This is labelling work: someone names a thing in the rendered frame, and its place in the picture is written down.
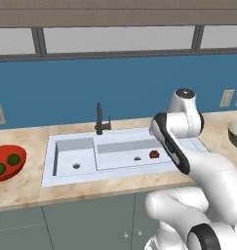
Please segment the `red bowl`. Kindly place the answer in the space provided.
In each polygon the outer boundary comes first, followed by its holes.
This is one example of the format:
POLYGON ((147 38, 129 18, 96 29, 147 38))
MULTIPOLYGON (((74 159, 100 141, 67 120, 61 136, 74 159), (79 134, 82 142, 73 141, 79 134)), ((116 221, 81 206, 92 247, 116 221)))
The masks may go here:
POLYGON ((0 176, 0 182, 6 181, 15 176, 23 167, 26 160, 26 151, 21 146, 4 145, 0 146, 0 163, 6 166, 6 171, 0 176), (18 154, 20 156, 20 163, 16 166, 11 166, 7 163, 7 157, 10 154, 18 154))

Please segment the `grey framed window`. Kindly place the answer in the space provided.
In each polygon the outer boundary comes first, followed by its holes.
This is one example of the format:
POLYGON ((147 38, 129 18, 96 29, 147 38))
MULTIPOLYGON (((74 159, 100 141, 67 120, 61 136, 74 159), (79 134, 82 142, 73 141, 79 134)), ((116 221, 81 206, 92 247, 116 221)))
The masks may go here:
POLYGON ((237 54, 237 25, 0 28, 0 62, 237 54))

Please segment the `pale green bowl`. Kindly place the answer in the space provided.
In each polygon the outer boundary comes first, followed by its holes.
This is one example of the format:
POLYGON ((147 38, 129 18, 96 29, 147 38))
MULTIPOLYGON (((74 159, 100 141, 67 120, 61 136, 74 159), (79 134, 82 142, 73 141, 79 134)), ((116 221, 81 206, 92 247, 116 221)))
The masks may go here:
POLYGON ((228 138, 237 147, 237 120, 232 120, 227 126, 228 138))

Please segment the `white double sink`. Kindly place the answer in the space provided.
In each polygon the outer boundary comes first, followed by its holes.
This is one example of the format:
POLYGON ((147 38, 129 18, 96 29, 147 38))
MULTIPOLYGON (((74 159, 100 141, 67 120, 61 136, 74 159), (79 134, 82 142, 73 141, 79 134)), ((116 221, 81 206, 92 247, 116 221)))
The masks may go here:
POLYGON ((51 136, 45 158, 43 187, 132 177, 176 169, 146 127, 51 136), (159 158, 149 152, 158 150, 159 158))

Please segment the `black tap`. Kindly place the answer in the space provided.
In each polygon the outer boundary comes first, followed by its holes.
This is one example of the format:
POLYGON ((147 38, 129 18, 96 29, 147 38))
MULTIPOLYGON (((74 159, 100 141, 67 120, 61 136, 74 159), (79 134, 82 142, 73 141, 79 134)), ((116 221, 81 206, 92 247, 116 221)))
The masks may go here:
POLYGON ((102 123, 102 108, 101 103, 97 103, 97 123, 95 126, 95 130, 98 135, 102 134, 103 130, 110 130, 111 129, 111 122, 108 121, 107 123, 102 123))

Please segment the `grey-green cupboard door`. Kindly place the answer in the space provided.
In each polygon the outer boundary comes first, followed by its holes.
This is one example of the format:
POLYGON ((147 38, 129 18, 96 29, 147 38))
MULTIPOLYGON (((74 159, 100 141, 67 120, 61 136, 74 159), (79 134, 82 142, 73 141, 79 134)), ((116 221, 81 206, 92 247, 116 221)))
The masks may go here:
POLYGON ((133 234, 131 240, 131 250, 144 250, 146 242, 154 235, 158 229, 158 222, 151 219, 145 209, 145 198, 147 192, 135 194, 135 209, 133 218, 133 234))
POLYGON ((54 250, 130 250, 134 202, 127 194, 44 206, 54 250))

